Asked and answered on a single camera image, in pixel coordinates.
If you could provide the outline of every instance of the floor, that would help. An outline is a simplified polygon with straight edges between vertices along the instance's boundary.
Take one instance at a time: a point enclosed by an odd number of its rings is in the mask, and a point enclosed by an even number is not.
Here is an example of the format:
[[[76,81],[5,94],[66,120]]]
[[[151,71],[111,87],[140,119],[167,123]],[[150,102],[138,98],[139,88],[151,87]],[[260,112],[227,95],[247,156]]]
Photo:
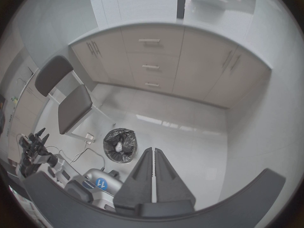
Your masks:
[[[167,95],[98,84],[93,90],[96,99],[102,102],[101,110],[116,121],[111,122],[102,115],[92,114],[75,131],[86,133],[97,139],[90,148],[105,158],[105,171],[112,169],[120,173],[124,181],[146,148],[160,148],[181,179],[196,197],[195,209],[199,210],[218,202],[222,189],[227,160],[226,119],[223,109]],[[56,90],[54,96],[63,100]],[[84,149],[85,143],[65,135],[58,130],[58,107],[49,101],[40,117],[36,130],[46,127],[50,137],[46,146],[56,146],[66,157],[73,157]],[[127,164],[112,162],[103,151],[103,138],[113,128],[135,131],[138,151]],[[58,150],[49,147],[52,153]],[[88,169],[101,168],[103,160],[94,152],[86,151],[72,163],[84,174]],[[156,201],[153,188],[152,201]]]

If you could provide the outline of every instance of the metal handle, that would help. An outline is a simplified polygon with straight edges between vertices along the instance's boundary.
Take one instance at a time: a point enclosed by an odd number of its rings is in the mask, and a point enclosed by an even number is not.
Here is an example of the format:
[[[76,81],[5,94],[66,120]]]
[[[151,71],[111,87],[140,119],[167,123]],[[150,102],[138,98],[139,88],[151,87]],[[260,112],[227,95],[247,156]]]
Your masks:
[[[102,57],[102,55],[101,55],[101,53],[100,53],[100,51],[99,51],[99,48],[98,48],[98,46],[96,45],[96,43],[95,43],[94,41],[92,41],[92,44],[93,44],[93,46],[94,46],[94,48],[95,48],[97,54],[99,53],[99,55]]]
[[[226,62],[228,61],[228,59],[229,59],[230,56],[231,56],[231,53],[232,53],[232,50],[229,52],[229,55],[228,55],[228,57],[226,58],[225,62],[223,63],[222,68],[226,65]]]
[[[139,42],[159,42],[160,39],[139,39]]]
[[[87,43],[87,46],[88,46],[88,48],[90,49],[90,52],[92,53],[92,55],[93,55],[93,52],[92,52],[92,50],[91,50],[91,48],[90,48],[90,46],[89,46],[89,44]]]
[[[156,68],[156,69],[159,69],[159,66],[143,65],[143,67],[150,67],[150,68]]]
[[[157,87],[159,86],[158,84],[150,84],[150,83],[145,83],[145,85],[147,85],[147,86],[148,85],[150,85],[150,86],[157,86]]]
[[[233,68],[235,67],[235,65],[238,63],[240,57],[241,57],[241,55],[239,55],[239,57],[237,58],[237,60],[236,60],[235,63],[233,64],[233,66],[231,67],[230,72],[233,70]]]

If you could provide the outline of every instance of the trash bin liner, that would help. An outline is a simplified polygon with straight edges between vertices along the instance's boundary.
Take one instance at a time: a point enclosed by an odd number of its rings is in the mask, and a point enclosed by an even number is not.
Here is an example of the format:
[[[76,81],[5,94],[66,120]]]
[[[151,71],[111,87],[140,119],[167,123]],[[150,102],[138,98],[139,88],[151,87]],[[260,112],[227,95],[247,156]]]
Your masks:
[[[108,158],[114,162],[130,162],[137,151],[134,131],[125,128],[111,130],[103,139],[103,149]]]

